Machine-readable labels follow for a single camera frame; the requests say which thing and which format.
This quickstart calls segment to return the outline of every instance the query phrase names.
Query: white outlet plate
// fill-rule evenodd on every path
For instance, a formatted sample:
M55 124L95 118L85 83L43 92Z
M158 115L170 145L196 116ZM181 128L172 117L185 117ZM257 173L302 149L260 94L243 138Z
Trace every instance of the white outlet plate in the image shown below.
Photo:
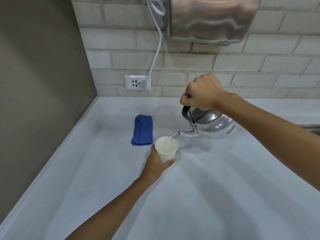
M124 75L125 89L128 91L151 91L151 77L146 85L142 88L141 82L147 80L148 75Z

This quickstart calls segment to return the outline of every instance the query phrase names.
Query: folded blue towel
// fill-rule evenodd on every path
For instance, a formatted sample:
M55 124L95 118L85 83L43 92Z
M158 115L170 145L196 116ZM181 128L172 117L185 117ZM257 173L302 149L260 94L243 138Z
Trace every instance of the folded blue towel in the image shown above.
M152 117L147 115L138 115L134 119L134 132L131 143L133 146L152 145L153 136Z

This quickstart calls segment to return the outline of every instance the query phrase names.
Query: sink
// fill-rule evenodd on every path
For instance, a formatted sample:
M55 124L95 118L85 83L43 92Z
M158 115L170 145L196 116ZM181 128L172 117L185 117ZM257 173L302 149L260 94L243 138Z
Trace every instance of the sink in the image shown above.
M318 136L320 136L320 124L303 124L299 125L301 128L310 131Z

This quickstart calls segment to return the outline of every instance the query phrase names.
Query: brick wall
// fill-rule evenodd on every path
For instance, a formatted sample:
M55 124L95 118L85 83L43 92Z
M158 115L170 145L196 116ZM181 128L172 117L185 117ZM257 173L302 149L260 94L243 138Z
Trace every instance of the brick wall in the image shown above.
M126 91L123 77L147 75L158 45L142 1L72 2L100 96L181 96L195 77L211 72L245 98L320 99L320 0L262 0L239 44L164 40L150 92Z

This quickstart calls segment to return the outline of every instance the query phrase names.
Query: kettle lid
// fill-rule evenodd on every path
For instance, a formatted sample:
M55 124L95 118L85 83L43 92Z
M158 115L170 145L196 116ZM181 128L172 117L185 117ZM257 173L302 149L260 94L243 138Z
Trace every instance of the kettle lid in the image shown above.
M221 113L210 110L210 109L198 109L196 107L191 107L189 110L190 118L196 123L200 125L210 124L216 119L218 119Z

